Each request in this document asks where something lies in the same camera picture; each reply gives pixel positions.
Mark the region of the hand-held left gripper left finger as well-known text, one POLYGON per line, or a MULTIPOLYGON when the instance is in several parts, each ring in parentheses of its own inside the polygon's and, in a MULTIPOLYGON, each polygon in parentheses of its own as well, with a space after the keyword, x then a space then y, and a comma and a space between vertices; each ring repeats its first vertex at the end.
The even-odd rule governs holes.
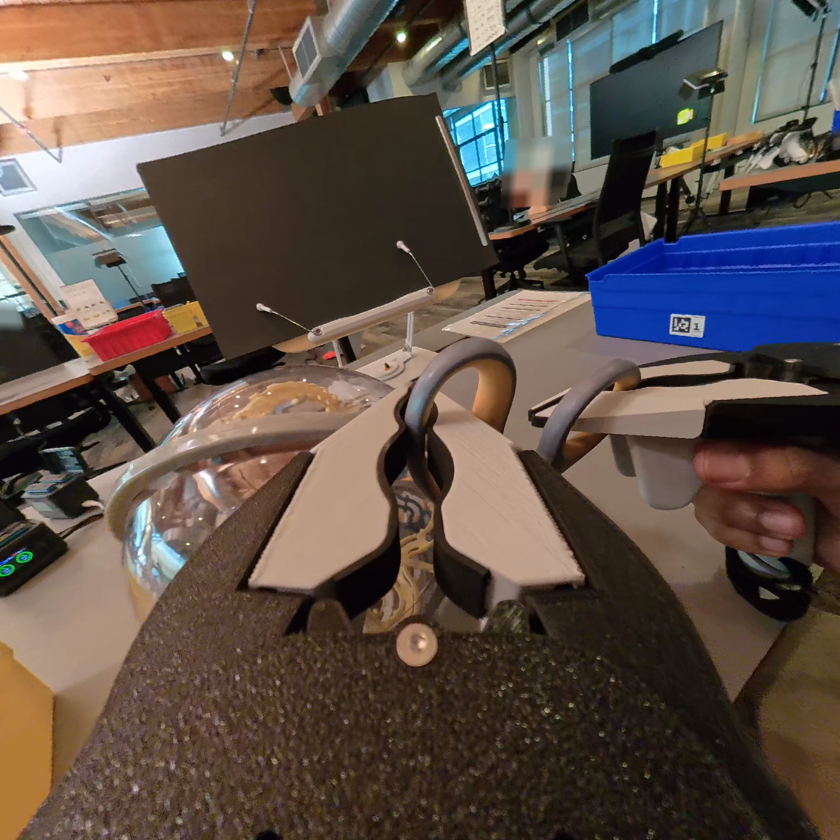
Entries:
POLYGON ((311 459, 249 576, 252 590, 384 596, 401 565, 385 456, 403 433, 400 386, 343 425, 311 459))

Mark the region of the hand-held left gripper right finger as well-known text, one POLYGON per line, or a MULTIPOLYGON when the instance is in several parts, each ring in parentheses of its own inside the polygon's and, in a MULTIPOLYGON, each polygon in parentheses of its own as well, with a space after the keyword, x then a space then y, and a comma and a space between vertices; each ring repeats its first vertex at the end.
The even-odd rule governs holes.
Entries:
POLYGON ((585 583, 585 573, 504 434, 446 395, 435 399, 428 455, 443 485, 434 570, 446 596, 486 617, 500 602, 585 583))

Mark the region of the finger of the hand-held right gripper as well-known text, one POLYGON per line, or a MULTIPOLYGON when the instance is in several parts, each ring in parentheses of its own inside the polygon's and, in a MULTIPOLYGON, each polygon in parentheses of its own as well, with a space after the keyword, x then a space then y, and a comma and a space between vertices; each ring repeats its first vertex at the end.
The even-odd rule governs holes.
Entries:
POLYGON ((637 437, 697 438, 704 426, 707 408, 746 402, 760 406, 762 400, 818 398, 829 392, 812 385, 760 379, 730 379, 703 385, 645 386, 631 391, 599 394, 572 425, 577 434, 620 434, 637 437))
POLYGON ((579 422, 703 422, 715 403, 755 398, 755 381, 731 378, 733 365, 690 360, 640 370, 628 392, 604 392, 583 410, 579 422))

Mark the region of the grey handled scissors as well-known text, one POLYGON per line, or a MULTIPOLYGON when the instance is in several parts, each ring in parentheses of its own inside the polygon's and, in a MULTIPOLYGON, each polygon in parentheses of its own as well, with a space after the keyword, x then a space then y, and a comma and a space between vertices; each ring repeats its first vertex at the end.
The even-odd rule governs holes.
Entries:
MULTIPOLYGON (((449 345, 415 381, 403 415, 409 440, 406 462, 416 484, 436 504, 441 502, 444 492, 427 464, 429 417, 446 381, 466 369, 479 373, 471 409, 473 416, 498 432, 504 430, 516 392, 517 371, 509 352, 499 343, 481 338, 449 345)), ((545 424, 537 449, 540 457, 560 473, 582 459, 605 436, 582 434, 569 441, 571 430, 585 408, 609 385, 614 392, 629 392, 638 388, 641 381, 640 368, 623 359, 611 360, 588 379, 579 381, 561 398, 545 424)))

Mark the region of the person's right hand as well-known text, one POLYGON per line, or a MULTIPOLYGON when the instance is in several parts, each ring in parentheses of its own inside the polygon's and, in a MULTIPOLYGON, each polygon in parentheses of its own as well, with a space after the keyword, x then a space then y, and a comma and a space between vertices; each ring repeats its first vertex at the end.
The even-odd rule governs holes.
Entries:
POLYGON ((696 519, 729 548, 780 558, 804 537, 805 516, 786 500, 815 501, 814 560, 839 572, 839 457, 836 450, 705 441, 693 466, 701 481, 696 519))

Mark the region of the blue plastic bin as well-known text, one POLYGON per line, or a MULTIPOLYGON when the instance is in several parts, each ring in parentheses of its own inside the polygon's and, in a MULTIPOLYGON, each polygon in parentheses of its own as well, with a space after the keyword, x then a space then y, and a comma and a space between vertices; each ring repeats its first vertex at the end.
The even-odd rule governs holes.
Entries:
POLYGON ((603 337, 736 352, 839 341, 837 221, 659 239, 587 279, 603 337))

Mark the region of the clear maze puzzle ball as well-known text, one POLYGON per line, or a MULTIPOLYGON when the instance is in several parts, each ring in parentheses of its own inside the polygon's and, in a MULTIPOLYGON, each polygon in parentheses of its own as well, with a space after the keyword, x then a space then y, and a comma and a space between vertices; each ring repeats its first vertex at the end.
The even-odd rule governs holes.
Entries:
MULTIPOLYGON (((405 400, 413 381, 405 387, 405 400)), ((262 487, 396 388, 359 371, 292 366, 252 374, 184 415, 160 446, 132 462, 115 486, 107 521, 122 542, 134 611, 144 621, 185 563, 262 487)), ((403 422, 404 403, 399 415, 403 422)), ((433 575, 434 506, 406 469, 403 443, 385 456, 398 516, 401 565, 384 596, 339 601, 350 618, 373 610, 368 631, 433 615, 449 628, 482 621, 448 599, 433 575)))

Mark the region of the laminated paper sheet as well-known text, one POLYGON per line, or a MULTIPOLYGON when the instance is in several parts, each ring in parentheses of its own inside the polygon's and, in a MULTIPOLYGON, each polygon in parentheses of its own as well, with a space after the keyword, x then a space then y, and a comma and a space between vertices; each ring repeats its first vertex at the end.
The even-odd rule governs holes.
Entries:
POLYGON ((520 290, 487 308, 465 314, 442 330, 505 343, 591 299, 587 291, 520 290))

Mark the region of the black office chair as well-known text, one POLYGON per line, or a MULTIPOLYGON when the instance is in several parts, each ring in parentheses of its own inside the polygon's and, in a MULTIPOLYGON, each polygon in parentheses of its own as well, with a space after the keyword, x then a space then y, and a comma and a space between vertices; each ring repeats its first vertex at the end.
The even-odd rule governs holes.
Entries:
POLYGON ((641 202, 656 145, 656 130, 613 143, 599 196, 553 225, 558 248, 537 259, 534 269, 561 271, 568 287, 586 290, 589 273, 619 257, 633 242, 645 241, 641 202))

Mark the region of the wooden office desk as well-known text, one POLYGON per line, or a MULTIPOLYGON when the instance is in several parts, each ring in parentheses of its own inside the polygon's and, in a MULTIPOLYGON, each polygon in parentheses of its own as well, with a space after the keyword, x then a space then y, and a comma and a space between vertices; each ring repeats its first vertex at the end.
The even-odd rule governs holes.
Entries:
POLYGON ((491 230, 487 236, 493 244, 497 263, 481 272, 485 299, 489 300, 510 291, 544 291, 545 286, 541 280, 530 280, 526 277, 525 266, 529 263, 528 260, 508 259, 510 249, 522 248, 520 245, 512 245, 511 242, 516 242, 523 236, 539 233, 545 229, 559 230, 559 237, 561 238, 563 233, 562 223, 566 219, 585 213, 591 207, 596 206, 598 198, 598 192, 585 194, 570 201, 553 205, 547 211, 536 213, 523 224, 510 224, 491 230))

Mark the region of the small yellow bin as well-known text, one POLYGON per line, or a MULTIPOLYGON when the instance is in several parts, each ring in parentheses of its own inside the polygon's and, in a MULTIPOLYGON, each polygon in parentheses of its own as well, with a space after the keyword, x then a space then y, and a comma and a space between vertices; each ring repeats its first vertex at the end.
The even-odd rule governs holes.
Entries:
POLYGON ((162 312, 173 334, 186 334, 208 327, 208 321, 198 301, 164 308, 162 312))

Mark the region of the small black charger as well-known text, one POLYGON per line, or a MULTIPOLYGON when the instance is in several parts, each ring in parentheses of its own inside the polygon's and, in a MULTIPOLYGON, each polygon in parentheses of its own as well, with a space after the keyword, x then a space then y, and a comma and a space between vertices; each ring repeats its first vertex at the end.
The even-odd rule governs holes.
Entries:
POLYGON ((91 468, 79 448, 42 448, 43 469, 22 496, 25 506, 47 519, 77 519, 101 509, 98 492, 89 483, 91 468))

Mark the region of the red plastic basket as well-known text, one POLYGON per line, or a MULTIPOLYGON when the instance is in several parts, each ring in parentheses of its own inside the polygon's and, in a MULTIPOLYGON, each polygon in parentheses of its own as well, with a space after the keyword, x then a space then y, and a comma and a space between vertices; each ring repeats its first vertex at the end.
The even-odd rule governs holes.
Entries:
POLYGON ((107 362, 168 340, 172 335, 163 310, 155 309, 102 327, 81 341, 102 362, 107 362))

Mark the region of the wooden side desk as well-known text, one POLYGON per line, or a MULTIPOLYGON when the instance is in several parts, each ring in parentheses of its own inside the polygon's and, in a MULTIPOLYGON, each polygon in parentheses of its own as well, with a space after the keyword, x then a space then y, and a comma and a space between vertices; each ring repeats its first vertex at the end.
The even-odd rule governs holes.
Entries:
POLYGON ((126 365, 145 362, 149 358, 169 353, 184 344, 212 335, 212 328, 206 326, 187 333, 176 334, 164 341, 123 354, 112 360, 94 364, 83 359, 76 359, 21 377, 1 386, 1 415, 16 413, 24 407, 82 386, 89 386, 97 400, 105 405, 123 430, 131 436, 134 443, 144 453, 150 452, 156 446, 155 441, 131 414, 129 408, 110 392, 104 381, 105 374, 126 365))

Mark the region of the yellow plastic bin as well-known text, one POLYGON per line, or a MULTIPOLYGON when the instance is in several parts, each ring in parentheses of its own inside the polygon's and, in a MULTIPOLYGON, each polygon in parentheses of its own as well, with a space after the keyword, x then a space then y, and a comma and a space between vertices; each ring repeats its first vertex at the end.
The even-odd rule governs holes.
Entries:
POLYGON ((21 834, 50 792, 54 694, 1 645, 1 838, 21 834))

